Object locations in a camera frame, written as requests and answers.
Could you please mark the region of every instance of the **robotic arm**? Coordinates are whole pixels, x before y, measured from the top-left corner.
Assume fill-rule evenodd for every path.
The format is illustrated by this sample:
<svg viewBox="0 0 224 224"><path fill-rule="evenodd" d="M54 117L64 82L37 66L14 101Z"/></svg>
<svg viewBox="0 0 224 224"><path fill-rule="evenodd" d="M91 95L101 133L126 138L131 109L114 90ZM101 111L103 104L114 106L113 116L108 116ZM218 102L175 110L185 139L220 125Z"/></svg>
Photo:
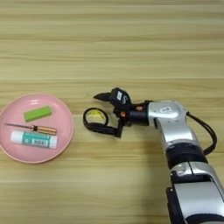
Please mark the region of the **robotic arm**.
<svg viewBox="0 0 224 224"><path fill-rule="evenodd" d="M95 99L110 102L119 118L118 127L108 126L107 114L90 108L83 116L84 125L91 131L121 137L123 126L132 123L150 125L159 129L164 154L171 170L171 187L167 188L168 210L172 224L224 223L224 190L206 155L217 143L212 128L191 115L176 101L145 101L132 104L129 95L120 88L111 93L98 94ZM98 110L104 123L89 122L88 115ZM186 117L199 122L213 138L213 145L202 150Z"/></svg>

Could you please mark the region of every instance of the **wooden table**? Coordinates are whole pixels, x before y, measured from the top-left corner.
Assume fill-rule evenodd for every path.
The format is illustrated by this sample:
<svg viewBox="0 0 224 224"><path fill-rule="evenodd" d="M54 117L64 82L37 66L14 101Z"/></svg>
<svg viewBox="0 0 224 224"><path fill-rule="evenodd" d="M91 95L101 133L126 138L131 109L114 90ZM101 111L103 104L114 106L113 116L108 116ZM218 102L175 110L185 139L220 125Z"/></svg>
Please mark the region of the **wooden table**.
<svg viewBox="0 0 224 224"><path fill-rule="evenodd" d="M0 109L36 92L71 109L75 134L45 164L0 154L3 224L169 223L170 185L158 133L91 133L82 113L114 87L133 102L176 100L209 122L208 157L224 184L224 2L218 0L0 0ZM208 134L189 121L203 147Z"/></svg>

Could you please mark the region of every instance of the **glue stick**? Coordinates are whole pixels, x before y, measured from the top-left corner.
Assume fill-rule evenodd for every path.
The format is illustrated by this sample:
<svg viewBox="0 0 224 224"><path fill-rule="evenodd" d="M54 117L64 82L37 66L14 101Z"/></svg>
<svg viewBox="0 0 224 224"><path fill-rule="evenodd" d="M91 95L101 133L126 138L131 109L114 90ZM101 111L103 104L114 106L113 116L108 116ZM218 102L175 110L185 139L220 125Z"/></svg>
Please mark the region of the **glue stick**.
<svg viewBox="0 0 224 224"><path fill-rule="evenodd" d="M33 132L12 131L10 140L14 144L23 144L40 148L56 149L58 138Z"/></svg>

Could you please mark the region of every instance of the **black wire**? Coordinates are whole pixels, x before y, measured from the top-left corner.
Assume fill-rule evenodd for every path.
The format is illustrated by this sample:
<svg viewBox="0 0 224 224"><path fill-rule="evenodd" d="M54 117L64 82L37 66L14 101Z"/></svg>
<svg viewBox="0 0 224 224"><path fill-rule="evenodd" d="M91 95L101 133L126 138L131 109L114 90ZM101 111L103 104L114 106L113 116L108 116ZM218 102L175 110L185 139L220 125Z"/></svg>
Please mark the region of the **black wire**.
<svg viewBox="0 0 224 224"><path fill-rule="evenodd" d="M190 114L190 112L187 112L186 114L189 117L191 117L195 122L199 123L208 132L210 137L213 139L213 143L204 150L204 155L207 156L215 149L216 144L218 142L218 138L217 138L214 130L212 129L212 127L209 126L206 122L203 122L197 116Z"/></svg>

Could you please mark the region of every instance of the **pink plate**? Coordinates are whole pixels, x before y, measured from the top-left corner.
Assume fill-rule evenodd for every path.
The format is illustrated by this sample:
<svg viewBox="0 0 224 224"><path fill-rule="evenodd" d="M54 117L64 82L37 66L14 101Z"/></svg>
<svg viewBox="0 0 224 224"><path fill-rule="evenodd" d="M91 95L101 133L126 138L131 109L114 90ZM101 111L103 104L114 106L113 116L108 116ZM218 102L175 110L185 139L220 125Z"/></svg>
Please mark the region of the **pink plate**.
<svg viewBox="0 0 224 224"><path fill-rule="evenodd" d="M33 122L25 122L24 112L50 106L52 115ZM36 148L11 142L13 130L29 131L5 126L15 123L26 126L42 125L57 129L58 146L56 150ZM0 145L3 151L19 162L37 164L56 158L71 142L74 133L74 120L67 105L48 94L30 94L9 104L0 115Z"/></svg>

